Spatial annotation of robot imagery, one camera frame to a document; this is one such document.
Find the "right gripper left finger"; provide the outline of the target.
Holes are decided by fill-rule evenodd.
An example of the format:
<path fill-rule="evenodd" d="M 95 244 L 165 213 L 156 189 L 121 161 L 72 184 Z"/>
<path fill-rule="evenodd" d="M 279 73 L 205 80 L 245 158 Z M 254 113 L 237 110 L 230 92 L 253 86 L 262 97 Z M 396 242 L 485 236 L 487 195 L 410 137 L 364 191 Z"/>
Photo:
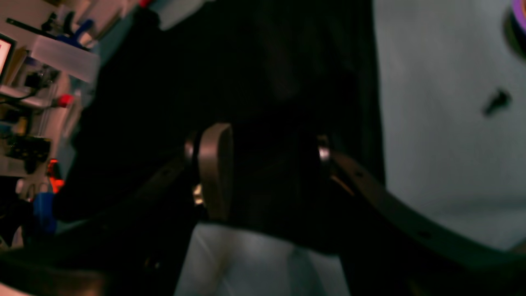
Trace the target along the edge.
<path fill-rule="evenodd" d="M 1 283 L 37 296 L 122 296 L 145 292 L 177 268 L 196 225 L 229 216 L 233 128 L 217 123 L 193 134 L 120 204 L 41 243 L 1 255 Z"/>

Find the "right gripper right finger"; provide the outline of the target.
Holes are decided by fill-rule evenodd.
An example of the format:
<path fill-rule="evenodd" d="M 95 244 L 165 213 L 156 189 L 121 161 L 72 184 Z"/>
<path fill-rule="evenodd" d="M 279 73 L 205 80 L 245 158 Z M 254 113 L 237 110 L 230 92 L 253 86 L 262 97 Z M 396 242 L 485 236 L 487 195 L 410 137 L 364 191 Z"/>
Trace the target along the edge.
<path fill-rule="evenodd" d="M 319 136 L 330 233 L 352 296 L 524 296 L 525 254 L 423 217 Z"/>

